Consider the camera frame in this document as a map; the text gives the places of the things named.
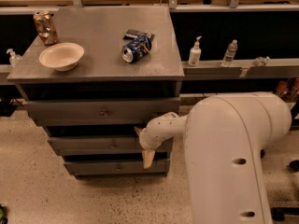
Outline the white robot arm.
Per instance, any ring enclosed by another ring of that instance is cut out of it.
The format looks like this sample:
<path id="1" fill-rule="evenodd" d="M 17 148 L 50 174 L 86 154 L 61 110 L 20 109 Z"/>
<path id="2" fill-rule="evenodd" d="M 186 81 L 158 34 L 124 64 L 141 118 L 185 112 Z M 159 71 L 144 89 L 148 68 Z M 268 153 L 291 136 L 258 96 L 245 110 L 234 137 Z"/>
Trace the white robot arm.
<path id="1" fill-rule="evenodd" d="M 193 224 L 272 224 L 261 151 L 291 124 L 281 98 L 246 92 L 207 97 L 185 116 L 168 112 L 135 131 L 144 168 L 163 141 L 183 136 Z"/>

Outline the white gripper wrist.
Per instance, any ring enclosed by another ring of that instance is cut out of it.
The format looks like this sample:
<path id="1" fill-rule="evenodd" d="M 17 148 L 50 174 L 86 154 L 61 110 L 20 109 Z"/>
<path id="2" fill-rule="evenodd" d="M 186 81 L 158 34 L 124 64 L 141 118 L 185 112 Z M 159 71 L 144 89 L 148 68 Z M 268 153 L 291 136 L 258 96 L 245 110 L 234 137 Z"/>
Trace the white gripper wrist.
<path id="1" fill-rule="evenodd" d="M 157 149 L 161 143 L 161 133 L 157 129 L 153 128 L 141 128 L 141 127 L 134 127 L 134 130 L 139 136 L 139 143 L 145 149 L 142 151 L 143 157 L 143 168 L 149 169 L 152 165 L 154 156 L 155 156 L 155 149 Z"/>

